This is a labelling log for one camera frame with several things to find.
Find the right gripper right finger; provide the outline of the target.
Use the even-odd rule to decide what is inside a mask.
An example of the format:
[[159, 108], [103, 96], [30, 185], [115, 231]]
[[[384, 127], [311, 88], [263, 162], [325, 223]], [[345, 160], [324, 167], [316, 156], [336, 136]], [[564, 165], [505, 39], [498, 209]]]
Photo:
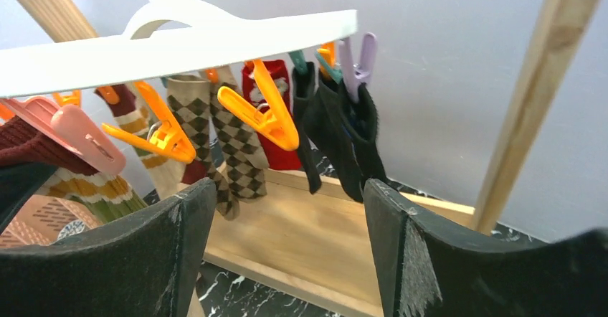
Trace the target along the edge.
[[364, 208], [385, 316], [605, 316], [607, 230], [505, 242], [370, 179]]

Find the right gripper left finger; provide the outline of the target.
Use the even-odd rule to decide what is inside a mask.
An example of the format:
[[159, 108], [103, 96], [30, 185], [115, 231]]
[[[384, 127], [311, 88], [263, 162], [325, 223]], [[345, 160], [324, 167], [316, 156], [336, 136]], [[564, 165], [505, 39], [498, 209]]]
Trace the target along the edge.
[[1, 251], [3, 316], [186, 316], [216, 204], [201, 179], [48, 246]]

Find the white round clip hanger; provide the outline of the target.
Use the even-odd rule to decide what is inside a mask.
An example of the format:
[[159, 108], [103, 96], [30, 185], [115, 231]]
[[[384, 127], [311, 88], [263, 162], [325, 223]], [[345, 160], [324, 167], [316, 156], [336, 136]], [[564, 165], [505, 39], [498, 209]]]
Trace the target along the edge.
[[124, 32], [1, 51], [1, 96], [95, 88], [278, 55], [358, 30], [354, 9], [243, 19], [201, 0], [149, 0]]

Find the wooden hanger rack frame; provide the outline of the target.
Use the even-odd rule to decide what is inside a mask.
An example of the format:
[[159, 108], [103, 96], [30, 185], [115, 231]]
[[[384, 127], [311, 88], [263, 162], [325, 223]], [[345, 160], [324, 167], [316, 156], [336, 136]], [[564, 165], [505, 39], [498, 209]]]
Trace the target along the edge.
[[[475, 210], [411, 201], [490, 236], [598, 0], [545, 0]], [[274, 179], [270, 193], [235, 222], [213, 221], [202, 260], [242, 271], [324, 308], [385, 316], [364, 203]]]

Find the orange clothes peg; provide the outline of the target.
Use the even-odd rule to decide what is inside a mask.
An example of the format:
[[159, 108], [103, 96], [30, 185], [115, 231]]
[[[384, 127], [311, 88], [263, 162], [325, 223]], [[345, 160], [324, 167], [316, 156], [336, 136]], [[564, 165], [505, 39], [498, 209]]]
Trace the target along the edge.
[[146, 151], [158, 153], [186, 164], [191, 163], [195, 159], [196, 151], [173, 113], [164, 101], [159, 106], [152, 108], [156, 117], [152, 129], [148, 133], [148, 140], [145, 142], [137, 136], [134, 137], [120, 130], [118, 124], [112, 126], [104, 123], [101, 128], [109, 136], [125, 143], [130, 144], [132, 141]]

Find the peach mesh file organizer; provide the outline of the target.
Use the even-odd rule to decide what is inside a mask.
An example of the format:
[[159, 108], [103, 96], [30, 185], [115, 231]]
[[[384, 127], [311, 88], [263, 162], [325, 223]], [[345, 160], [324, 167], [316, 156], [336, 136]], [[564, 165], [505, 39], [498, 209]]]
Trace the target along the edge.
[[59, 231], [75, 219], [82, 220], [89, 230], [102, 225], [102, 222], [80, 203], [34, 195], [1, 233], [1, 249], [50, 245], [57, 241]]

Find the pink clothes peg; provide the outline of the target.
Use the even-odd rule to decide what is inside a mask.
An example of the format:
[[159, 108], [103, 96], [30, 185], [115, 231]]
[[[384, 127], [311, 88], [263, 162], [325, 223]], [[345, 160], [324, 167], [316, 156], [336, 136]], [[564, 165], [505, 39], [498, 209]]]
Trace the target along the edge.
[[1, 104], [99, 172], [118, 175], [124, 169], [123, 153], [76, 105], [60, 107], [42, 96], [2, 98]]

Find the brown argyle sock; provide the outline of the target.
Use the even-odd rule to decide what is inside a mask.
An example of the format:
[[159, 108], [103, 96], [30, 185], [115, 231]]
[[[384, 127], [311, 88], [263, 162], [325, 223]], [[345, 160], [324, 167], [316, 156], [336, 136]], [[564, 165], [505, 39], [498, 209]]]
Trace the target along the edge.
[[219, 88], [238, 89], [230, 67], [218, 67], [216, 73], [217, 82], [210, 88], [211, 117], [226, 163], [229, 190], [240, 199], [258, 199], [267, 194], [265, 169], [270, 165], [257, 133], [218, 100]]

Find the striped sock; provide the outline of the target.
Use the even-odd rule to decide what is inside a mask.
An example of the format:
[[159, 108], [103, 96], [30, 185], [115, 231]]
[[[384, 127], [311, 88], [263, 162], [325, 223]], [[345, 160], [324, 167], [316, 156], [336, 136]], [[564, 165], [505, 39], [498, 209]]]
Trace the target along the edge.
[[[156, 117], [152, 107], [159, 106], [163, 102], [153, 86], [144, 81], [135, 81], [98, 87], [95, 94], [105, 101], [120, 130], [141, 138], [143, 142], [148, 140], [148, 133]], [[186, 164], [146, 151], [132, 141], [130, 144], [146, 168], [158, 196], [162, 199], [207, 175], [206, 168], [198, 159]]]
[[38, 195], [81, 203], [104, 224], [148, 206], [122, 176], [99, 172], [15, 116], [1, 126], [1, 165], [26, 163], [57, 167]]

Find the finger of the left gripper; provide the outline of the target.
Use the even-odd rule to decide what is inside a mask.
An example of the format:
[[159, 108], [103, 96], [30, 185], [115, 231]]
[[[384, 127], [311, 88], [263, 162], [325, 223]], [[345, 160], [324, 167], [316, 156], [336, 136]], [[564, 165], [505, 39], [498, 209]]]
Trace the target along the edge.
[[56, 170], [56, 166], [43, 163], [1, 167], [1, 232]]

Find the round patterned tape tin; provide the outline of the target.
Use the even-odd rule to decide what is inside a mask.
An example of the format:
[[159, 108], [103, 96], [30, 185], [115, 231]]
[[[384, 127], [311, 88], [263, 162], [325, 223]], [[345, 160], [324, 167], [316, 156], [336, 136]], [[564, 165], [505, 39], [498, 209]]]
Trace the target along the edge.
[[88, 231], [89, 227], [80, 219], [72, 220], [68, 222], [60, 231], [57, 236], [57, 241], [62, 240], [72, 235], [78, 235], [82, 232]]

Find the yellow-orange clothes peg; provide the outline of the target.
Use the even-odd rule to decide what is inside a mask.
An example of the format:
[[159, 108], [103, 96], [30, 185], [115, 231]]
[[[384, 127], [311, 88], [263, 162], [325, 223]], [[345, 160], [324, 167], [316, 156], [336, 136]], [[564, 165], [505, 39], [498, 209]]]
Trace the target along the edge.
[[294, 151], [300, 143], [298, 131], [280, 91], [264, 62], [255, 59], [252, 63], [252, 73], [265, 102], [255, 107], [235, 90], [226, 86], [219, 88], [217, 99], [229, 112], [275, 145], [285, 151]]

